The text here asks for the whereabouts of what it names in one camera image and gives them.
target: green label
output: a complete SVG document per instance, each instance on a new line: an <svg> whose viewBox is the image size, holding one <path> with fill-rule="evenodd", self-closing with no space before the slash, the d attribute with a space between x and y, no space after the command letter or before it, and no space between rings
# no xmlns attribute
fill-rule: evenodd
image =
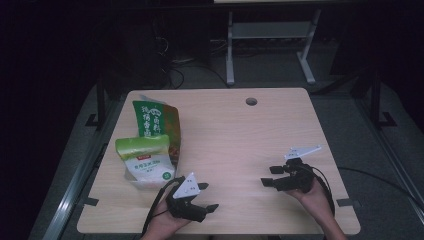
<svg viewBox="0 0 424 240"><path fill-rule="evenodd" d="M171 179L171 177L172 177L172 175L169 172L164 172L162 174L162 178L165 179L165 180L169 180L169 179Z"/></svg>
<svg viewBox="0 0 424 240"><path fill-rule="evenodd" d="M139 135L144 137L165 134L163 105L155 102L134 101Z"/></svg>

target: green snack bag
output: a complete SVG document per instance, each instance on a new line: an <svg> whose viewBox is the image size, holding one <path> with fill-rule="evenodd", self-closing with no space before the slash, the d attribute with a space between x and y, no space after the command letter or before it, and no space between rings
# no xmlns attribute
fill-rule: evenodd
<svg viewBox="0 0 424 240"><path fill-rule="evenodd" d="M136 187L160 188L174 178L167 135L117 139L115 147L130 173L127 180Z"/></svg>
<svg viewBox="0 0 424 240"><path fill-rule="evenodd" d="M140 137L168 135L168 153L174 166L177 166L181 147L178 109L153 101L133 101L133 106Z"/></svg>

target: hole in table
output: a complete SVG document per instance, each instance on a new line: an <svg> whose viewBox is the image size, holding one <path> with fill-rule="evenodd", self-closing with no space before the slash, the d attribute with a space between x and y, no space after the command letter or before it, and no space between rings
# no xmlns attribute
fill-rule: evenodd
<svg viewBox="0 0 424 240"><path fill-rule="evenodd" d="M256 104L258 104L258 100L256 100L256 98L247 98L246 104L249 106L255 106Z"/></svg>

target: table leg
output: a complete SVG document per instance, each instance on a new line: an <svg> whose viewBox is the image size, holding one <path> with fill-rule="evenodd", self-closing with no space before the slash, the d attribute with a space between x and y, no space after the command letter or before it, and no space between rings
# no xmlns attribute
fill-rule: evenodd
<svg viewBox="0 0 424 240"><path fill-rule="evenodd" d="M234 85L233 69L233 12L228 15L227 85Z"/></svg>
<svg viewBox="0 0 424 240"><path fill-rule="evenodd" d="M306 81L309 84L315 84L315 78L312 74L311 68L309 67L308 61L306 60L306 57L308 56L309 48L311 47L312 40L315 35L315 30L318 25L318 19L321 14L321 9L317 9L314 13L314 17L311 21L311 25L309 26L308 34L306 36L306 44L303 48L302 52L297 53L297 58L299 59L300 66L302 66L303 73L305 74Z"/></svg>

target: black wall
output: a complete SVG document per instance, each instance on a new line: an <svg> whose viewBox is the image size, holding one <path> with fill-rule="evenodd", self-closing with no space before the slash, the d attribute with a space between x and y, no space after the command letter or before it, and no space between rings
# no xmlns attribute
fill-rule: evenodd
<svg viewBox="0 0 424 240"><path fill-rule="evenodd" d="M26 239L94 85L95 23L64 1L2 1L0 11L0 238Z"/></svg>

